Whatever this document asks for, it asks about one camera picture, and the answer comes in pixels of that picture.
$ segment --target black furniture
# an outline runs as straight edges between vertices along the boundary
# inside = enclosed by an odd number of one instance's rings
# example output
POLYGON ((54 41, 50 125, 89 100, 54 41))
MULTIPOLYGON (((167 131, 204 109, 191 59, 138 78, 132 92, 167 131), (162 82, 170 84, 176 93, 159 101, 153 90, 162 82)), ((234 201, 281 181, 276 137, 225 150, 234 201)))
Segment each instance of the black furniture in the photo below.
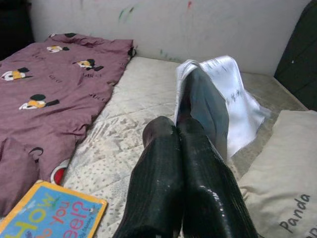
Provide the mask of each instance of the black furniture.
POLYGON ((274 77, 317 111, 317 0, 304 9, 274 77))
POLYGON ((0 60, 33 43, 28 4, 0 0, 0 60))

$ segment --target wall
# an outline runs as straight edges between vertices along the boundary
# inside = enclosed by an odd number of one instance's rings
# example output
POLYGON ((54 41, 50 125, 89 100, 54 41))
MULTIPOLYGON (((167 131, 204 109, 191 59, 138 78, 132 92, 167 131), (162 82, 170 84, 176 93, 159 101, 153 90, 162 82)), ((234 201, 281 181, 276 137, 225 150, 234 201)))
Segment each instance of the wall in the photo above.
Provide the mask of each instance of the wall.
POLYGON ((273 75, 309 0, 31 0, 35 39, 76 32, 134 39, 141 56, 182 61, 234 57, 273 75))

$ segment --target children's book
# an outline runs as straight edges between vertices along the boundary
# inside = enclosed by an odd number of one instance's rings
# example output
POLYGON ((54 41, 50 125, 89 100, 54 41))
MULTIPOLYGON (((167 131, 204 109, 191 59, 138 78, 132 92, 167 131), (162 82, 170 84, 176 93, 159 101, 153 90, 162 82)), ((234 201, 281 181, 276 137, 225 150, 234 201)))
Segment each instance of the children's book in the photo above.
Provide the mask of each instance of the children's book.
POLYGON ((0 238, 92 238, 106 206, 39 180, 0 223, 0 238))

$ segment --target bed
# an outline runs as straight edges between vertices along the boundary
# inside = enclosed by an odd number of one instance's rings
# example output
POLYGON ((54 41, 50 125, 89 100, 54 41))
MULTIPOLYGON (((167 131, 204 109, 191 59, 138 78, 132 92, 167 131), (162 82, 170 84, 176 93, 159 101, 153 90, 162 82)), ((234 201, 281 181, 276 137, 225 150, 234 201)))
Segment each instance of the bed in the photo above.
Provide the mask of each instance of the bed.
MULTIPOLYGON (((158 116, 174 117, 179 64, 134 57, 107 106, 88 131, 62 184, 109 202, 95 237, 111 238, 122 218, 130 173, 142 151, 142 132, 158 116)), ((271 110, 257 138, 227 161, 237 180, 249 169, 271 136, 281 110, 307 110, 273 77, 242 73, 245 88, 271 110)))

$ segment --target purple blanket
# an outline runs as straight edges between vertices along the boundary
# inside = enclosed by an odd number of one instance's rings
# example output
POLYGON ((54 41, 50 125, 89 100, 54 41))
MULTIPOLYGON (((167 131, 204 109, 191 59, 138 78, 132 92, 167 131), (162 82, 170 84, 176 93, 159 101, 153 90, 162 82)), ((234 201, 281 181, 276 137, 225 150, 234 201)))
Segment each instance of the purple blanket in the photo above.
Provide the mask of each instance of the purple blanket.
POLYGON ((59 184, 112 95, 132 40, 50 36, 0 61, 0 215, 33 183, 59 184))

